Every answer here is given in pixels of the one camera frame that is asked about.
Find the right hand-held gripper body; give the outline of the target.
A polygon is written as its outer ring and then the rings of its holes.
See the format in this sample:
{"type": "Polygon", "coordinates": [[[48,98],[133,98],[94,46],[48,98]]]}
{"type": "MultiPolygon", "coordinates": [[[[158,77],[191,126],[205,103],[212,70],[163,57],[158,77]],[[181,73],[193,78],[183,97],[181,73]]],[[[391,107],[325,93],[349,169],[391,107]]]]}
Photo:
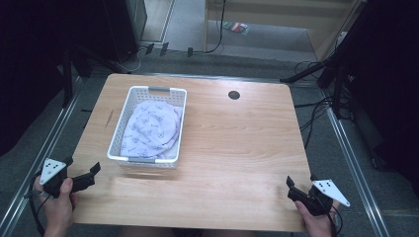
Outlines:
{"type": "Polygon", "coordinates": [[[307,194],[293,186],[289,188],[288,198],[292,201],[301,201],[314,216],[327,214],[334,200],[347,207],[351,205],[332,180],[312,182],[307,194]]]}

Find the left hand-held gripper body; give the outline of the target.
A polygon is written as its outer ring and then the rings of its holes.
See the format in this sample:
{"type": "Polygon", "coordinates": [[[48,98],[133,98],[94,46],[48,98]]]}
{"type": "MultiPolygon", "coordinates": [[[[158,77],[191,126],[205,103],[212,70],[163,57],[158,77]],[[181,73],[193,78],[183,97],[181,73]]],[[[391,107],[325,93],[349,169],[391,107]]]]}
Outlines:
{"type": "MultiPolygon", "coordinates": [[[[43,186],[43,190],[52,195],[54,198],[58,198],[60,195],[60,187],[67,176],[67,166],[64,161],[58,161],[50,158],[46,158],[42,165],[42,172],[40,177],[40,184],[43,186]]],[[[72,179],[73,186],[71,189],[72,193],[84,191],[95,184],[95,177],[88,173],[74,177],[72,179]]]]}

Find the light purple patterned cloth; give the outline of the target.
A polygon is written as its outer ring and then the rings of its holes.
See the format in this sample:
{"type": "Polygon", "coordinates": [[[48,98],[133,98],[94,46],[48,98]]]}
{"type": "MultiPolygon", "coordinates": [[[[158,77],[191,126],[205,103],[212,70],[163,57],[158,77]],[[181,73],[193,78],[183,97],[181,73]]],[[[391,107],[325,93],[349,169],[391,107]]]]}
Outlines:
{"type": "Polygon", "coordinates": [[[180,134],[183,109],[163,101],[139,103],[123,135],[121,155],[151,158],[172,148],[180,134]]]}

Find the white perforated plastic basket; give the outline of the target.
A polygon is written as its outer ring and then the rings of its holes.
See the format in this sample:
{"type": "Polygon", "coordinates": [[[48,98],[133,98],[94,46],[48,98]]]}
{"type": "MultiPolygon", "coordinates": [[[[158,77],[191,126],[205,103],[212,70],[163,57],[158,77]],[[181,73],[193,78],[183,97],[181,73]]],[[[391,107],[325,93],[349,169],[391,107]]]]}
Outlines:
{"type": "Polygon", "coordinates": [[[147,168],[176,169],[180,155],[183,132],[183,121],[186,111],[187,91],[180,88],[132,86],[129,88],[126,100],[118,120],[107,156],[121,166],[138,166],[147,168]],[[159,156],[151,158],[125,157],[121,155],[123,135],[127,122],[135,107],[144,101],[163,101],[183,109],[180,134],[172,148],[159,156]]]}

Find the person's right hand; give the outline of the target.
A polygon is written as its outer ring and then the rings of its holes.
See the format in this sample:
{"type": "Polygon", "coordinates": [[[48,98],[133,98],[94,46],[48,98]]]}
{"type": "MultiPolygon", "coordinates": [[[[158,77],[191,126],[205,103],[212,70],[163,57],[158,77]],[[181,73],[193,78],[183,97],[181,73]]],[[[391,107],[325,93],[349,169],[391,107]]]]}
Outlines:
{"type": "Polygon", "coordinates": [[[340,203],[333,201],[332,207],[326,215],[312,215],[306,206],[299,200],[294,203],[301,215],[301,223],[308,232],[309,237],[336,237],[335,215],[340,203]]]}

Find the person's left hand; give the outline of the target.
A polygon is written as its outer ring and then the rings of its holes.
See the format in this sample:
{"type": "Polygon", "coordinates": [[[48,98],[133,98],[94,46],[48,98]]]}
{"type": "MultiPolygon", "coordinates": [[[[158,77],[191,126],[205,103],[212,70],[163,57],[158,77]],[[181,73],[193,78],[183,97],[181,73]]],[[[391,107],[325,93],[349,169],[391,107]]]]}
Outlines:
{"type": "Polygon", "coordinates": [[[46,228],[42,237],[67,237],[73,225],[73,207],[78,201],[73,194],[73,180],[66,178],[60,187],[58,198],[40,196],[42,210],[46,218],[46,228]]]}

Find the black metal stand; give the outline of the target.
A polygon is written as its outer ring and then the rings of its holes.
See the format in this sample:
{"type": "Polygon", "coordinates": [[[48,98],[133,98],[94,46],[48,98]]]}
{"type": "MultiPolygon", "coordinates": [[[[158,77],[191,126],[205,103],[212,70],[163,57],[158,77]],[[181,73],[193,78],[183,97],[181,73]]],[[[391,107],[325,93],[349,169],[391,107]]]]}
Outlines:
{"type": "Polygon", "coordinates": [[[331,83],[334,83],[332,111],[340,119],[342,117],[340,115],[340,109],[343,84],[348,79],[351,65],[360,55],[361,49],[366,42],[369,35],[368,29],[372,25],[374,7],[379,1],[367,0],[367,3],[349,32],[331,55],[292,77],[281,79],[281,82],[294,83],[322,69],[322,73],[317,80],[317,85],[319,88],[326,89],[331,83]]]}

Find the dark cabinet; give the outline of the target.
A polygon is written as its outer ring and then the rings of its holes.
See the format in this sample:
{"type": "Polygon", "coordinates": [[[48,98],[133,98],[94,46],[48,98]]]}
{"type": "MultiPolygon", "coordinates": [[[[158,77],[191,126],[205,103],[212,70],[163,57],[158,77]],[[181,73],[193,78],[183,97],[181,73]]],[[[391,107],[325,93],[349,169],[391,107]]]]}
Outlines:
{"type": "Polygon", "coordinates": [[[118,62],[138,52],[147,21],[144,0],[102,0],[118,62]]]}

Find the colourful striped packet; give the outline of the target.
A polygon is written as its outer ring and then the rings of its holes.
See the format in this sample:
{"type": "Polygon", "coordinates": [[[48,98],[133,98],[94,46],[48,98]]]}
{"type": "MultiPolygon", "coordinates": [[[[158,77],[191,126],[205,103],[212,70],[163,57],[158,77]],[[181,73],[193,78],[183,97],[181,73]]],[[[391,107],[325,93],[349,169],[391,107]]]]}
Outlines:
{"type": "Polygon", "coordinates": [[[223,22],[222,27],[228,31],[246,36],[249,32],[249,26],[238,22],[223,22]]]}

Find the light wooden shelf unit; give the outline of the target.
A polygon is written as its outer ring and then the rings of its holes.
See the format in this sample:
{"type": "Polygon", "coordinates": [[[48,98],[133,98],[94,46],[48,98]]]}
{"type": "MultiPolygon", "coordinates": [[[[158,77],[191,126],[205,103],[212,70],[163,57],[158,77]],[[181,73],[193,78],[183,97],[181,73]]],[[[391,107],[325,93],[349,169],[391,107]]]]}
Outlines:
{"type": "Polygon", "coordinates": [[[363,0],[205,0],[205,27],[216,20],[307,29],[316,58],[325,59],[357,19],[363,0]]]}

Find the silver metal floor rail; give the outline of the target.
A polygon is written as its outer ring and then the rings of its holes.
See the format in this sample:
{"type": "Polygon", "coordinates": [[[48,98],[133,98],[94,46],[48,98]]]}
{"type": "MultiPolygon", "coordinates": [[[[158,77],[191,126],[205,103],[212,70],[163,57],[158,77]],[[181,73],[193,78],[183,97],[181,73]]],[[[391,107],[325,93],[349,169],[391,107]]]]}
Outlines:
{"type": "Polygon", "coordinates": [[[33,174],[52,154],[77,103],[83,80],[73,81],[73,96],[64,108],[63,93],[53,99],[30,125],[18,144],[0,157],[0,237],[10,237],[24,212],[33,174]]]}
{"type": "Polygon", "coordinates": [[[331,109],[327,110],[327,114],[376,237],[390,237],[386,223],[382,217],[379,206],[377,205],[377,201],[357,160],[357,156],[349,141],[342,122],[336,118],[331,109]]]}

